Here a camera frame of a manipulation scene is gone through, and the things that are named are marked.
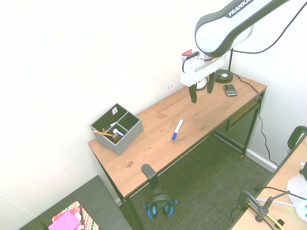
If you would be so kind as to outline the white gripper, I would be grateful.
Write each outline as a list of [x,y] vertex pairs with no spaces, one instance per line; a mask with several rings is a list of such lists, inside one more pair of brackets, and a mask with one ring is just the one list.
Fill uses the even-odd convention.
[[226,62],[226,55],[214,58],[211,61],[204,61],[193,57],[183,63],[180,73],[180,82],[189,86],[189,95],[192,103],[197,102],[197,82],[209,76],[207,93],[211,94],[216,80],[216,70],[220,69]]

